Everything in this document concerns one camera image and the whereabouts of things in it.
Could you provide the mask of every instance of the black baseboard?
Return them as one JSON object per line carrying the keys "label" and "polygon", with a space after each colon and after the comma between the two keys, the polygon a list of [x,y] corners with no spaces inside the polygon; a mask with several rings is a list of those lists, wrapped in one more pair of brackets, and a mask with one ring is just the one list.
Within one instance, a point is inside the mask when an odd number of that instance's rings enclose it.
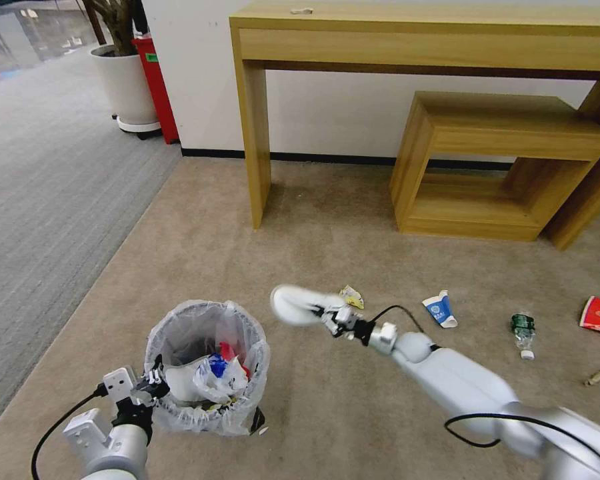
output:
{"label": "black baseboard", "polygon": [[[236,158],[245,157],[244,150],[213,150],[213,149],[186,149],[182,148],[183,157],[213,157],[213,158]],[[352,165],[394,165],[395,158],[392,157],[366,157],[362,155],[320,155],[317,153],[287,153],[271,152],[273,160],[302,161],[318,163],[348,163]],[[488,162],[488,161],[461,161],[461,160],[429,160],[429,166],[433,168],[448,169],[471,169],[471,170],[500,170],[508,171],[510,163]]]}

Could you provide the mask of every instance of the white planter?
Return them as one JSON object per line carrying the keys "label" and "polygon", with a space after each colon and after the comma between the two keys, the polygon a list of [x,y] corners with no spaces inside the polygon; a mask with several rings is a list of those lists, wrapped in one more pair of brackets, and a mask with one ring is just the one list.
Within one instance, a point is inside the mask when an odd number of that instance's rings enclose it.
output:
{"label": "white planter", "polygon": [[158,130],[160,122],[140,56],[104,56],[112,51],[113,45],[103,45],[91,50],[91,56],[100,72],[112,112],[118,116],[118,126],[130,132]]}

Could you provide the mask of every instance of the wooden console table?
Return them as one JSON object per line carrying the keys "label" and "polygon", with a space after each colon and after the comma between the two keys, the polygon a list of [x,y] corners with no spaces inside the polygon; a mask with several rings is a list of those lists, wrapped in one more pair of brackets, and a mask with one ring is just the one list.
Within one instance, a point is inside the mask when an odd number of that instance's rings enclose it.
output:
{"label": "wooden console table", "polygon": [[[597,80],[581,111],[600,123],[600,7],[256,2],[229,20],[254,228],[271,185],[267,69]],[[600,160],[550,238],[568,246],[599,211]]]}

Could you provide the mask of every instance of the black cable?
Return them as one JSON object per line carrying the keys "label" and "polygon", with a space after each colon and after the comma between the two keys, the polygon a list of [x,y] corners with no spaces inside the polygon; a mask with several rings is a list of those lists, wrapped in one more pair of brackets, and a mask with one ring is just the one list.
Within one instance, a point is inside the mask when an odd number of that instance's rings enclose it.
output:
{"label": "black cable", "polygon": [[453,430],[451,430],[449,428],[450,425],[452,425],[453,423],[456,423],[456,422],[458,422],[460,420],[469,420],[469,419],[474,419],[474,418],[518,420],[518,421],[523,421],[523,422],[527,422],[527,423],[534,423],[536,425],[540,425],[541,427],[545,427],[545,428],[548,428],[548,429],[551,429],[551,430],[555,430],[556,432],[559,432],[559,433],[562,433],[563,435],[568,436],[570,439],[575,440],[580,445],[582,445],[583,447],[587,448],[590,452],[592,452],[596,457],[598,457],[600,459],[600,452],[598,452],[598,450],[596,450],[595,448],[593,448],[592,446],[590,446],[584,440],[576,437],[571,432],[566,431],[566,430],[564,430],[564,429],[562,429],[562,428],[560,428],[560,427],[558,427],[556,425],[553,425],[552,423],[548,423],[548,422],[545,422],[543,420],[538,420],[538,419],[535,419],[535,418],[532,418],[532,417],[526,417],[524,415],[508,415],[508,414],[505,414],[505,413],[469,413],[467,415],[458,415],[457,417],[450,418],[449,420],[447,420],[445,422],[445,428],[454,437],[456,437],[457,439],[462,440],[465,443],[468,443],[472,447],[490,448],[490,447],[494,447],[498,443],[500,443],[500,439],[494,440],[494,441],[492,441],[490,443],[476,443],[474,441],[469,440],[468,438],[463,437],[459,433],[454,432]]}
{"label": "black cable", "polygon": [[53,431],[56,428],[58,428],[58,425],[60,425],[62,422],[64,422],[64,420],[66,420],[73,412],[78,410],[78,408],[82,407],[84,404],[90,402],[91,400],[93,400],[96,397],[104,397],[106,394],[107,394],[107,389],[105,387],[105,384],[104,383],[98,384],[98,387],[96,388],[96,390],[93,391],[92,394],[90,394],[88,397],[86,397],[86,398],[80,400],[78,403],[76,403],[68,412],[66,412],[62,417],[60,417],[60,420],[58,420],[56,423],[54,423],[51,426],[51,428],[49,430],[47,430],[47,432],[42,436],[42,438],[40,438],[40,441],[35,446],[35,449],[33,450],[33,455],[31,456],[31,476],[33,477],[33,480],[40,480],[40,477],[38,477],[38,468],[37,468],[38,454],[40,453],[40,449],[42,448],[42,445],[44,445],[44,442],[46,442],[47,439],[49,438],[49,436],[53,433]]}
{"label": "black cable", "polygon": [[378,320],[378,318],[382,317],[386,312],[388,312],[389,310],[392,310],[394,308],[399,308],[400,310],[405,312],[409,316],[409,318],[411,318],[412,322],[415,324],[415,326],[418,328],[418,330],[420,330],[420,333],[425,332],[424,329],[418,323],[418,321],[415,319],[413,314],[408,309],[404,308],[402,305],[392,305],[390,307],[385,308],[384,310],[382,310],[382,312],[378,313],[374,318],[372,318],[371,321],[375,322],[376,320]]}

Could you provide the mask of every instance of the trash can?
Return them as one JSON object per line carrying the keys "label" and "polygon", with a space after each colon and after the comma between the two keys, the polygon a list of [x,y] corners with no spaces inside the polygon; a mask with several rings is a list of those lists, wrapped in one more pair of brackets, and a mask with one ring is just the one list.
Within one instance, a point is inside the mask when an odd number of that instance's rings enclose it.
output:
{"label": "trash can", "polygon": [[171,144],[179,140],[178,128],[175,125],[171,104],[165,81],[162,77],[158,56],[155,54],[153,39],[150,33],[144,34],[140,38],[133,39],[133,44],[138,49],[142,68],[145,71],[145,77],[149,84],[149,91],[153,98],[153,106],[160,120],[160,128],[162,128],[162,136],[167,144]]}
{"label": "trash can", "polygon": [[[159,427],[234,436],[248,435],[262,425],[258,404],[267,383],[269,345],[260,324],[234,302],[190,300],[170,311],[149,334],[145,371],[153,368],[158,355],[162,355],[167,371],[171,367],[195,366],[209,355],[218,355],[221,347],[227,345],[248,372],[246,388],[223,404],[184,403],[171,391],[154,407],[153,419]],[[201,371],[194,370],[196,375]]]}

